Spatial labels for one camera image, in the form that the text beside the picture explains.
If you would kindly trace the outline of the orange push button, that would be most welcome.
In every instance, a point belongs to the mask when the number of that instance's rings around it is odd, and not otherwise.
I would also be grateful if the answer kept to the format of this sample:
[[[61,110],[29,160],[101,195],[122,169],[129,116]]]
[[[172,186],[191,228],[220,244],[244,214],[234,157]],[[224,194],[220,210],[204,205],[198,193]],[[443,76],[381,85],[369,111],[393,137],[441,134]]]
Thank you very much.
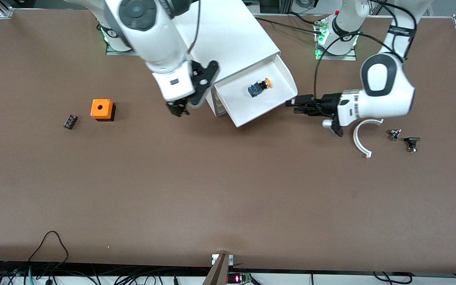
[[[272,83],[269,78],[265,78],[263,81],[254,83],[250,87],[248,87],[248,93],[251,97],[256,97],[261,94],[264,90],[272,88]]]

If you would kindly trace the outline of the white curved plastic arc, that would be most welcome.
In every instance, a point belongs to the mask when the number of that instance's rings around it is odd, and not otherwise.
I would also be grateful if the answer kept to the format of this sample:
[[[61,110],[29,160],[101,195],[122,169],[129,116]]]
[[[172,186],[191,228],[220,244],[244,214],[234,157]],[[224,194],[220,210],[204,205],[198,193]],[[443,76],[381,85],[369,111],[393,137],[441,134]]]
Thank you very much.
[[[365,155],[366,159],[370,159],[372,157],[372,151],[369,151],[361,143],[360,138],[359,138],[359,130],[363,125],[372,124],[372,125],[380,126],[380,125],[382,125],[382,123],[384,121],[385,121],[385,119],[380,119],[380,120],[367,119],[367,120],[364,120],[364,121],[361,121],[360,123],[358,123],[358,125],[353,130],[353,142],[354,142],[355,146],[358,148],[358,150]]]

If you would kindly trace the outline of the orange box with hole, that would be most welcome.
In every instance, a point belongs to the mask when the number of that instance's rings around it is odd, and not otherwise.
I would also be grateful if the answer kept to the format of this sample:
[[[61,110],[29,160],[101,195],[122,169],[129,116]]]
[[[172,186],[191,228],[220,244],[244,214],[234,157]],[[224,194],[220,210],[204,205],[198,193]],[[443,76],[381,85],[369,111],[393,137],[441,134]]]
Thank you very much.
[[[110,99],[93,99],[90,116],[98,122],[113,122],[116,105]]]

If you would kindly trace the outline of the green board with red display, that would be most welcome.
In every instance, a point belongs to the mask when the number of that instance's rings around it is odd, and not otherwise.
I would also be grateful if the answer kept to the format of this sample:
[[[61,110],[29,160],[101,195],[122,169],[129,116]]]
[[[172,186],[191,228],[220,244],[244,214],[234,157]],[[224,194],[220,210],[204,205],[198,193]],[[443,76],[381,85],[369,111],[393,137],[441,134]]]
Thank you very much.
[[[226,276],[227,285],[244,285],[252,283],[252,277],[249,273],[230,272]]]

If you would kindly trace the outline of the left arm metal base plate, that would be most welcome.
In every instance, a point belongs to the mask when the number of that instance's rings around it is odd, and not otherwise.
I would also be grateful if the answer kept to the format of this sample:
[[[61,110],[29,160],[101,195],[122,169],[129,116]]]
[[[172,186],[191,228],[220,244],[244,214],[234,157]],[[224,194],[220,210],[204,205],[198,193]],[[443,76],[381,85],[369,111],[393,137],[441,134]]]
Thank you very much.
[[[333,29],[333,15],[316,21],[313,30],[316,32],[315,59],[356,60],[355,45],[357,36],[340,37]]]

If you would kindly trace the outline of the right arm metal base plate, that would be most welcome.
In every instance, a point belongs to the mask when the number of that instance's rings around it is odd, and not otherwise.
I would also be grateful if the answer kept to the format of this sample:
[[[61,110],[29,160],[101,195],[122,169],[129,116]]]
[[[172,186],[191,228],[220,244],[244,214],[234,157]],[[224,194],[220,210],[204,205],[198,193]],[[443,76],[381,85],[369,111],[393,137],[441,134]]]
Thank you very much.
[[[119,31],[106,27],[101,27],[101,31],[106,42],[107,55],[138,55],[129,45],[127,38]]]

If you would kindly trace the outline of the small black switch part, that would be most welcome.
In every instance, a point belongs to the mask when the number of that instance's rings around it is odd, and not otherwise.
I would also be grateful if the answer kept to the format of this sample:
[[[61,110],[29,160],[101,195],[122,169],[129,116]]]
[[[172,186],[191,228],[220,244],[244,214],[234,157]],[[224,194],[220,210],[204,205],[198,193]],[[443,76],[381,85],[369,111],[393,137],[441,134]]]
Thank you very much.
[[[407,144],[407,151],[410,153],[416,153],[417,142],[421,141],[421,137],[405,137],[403,141]]]

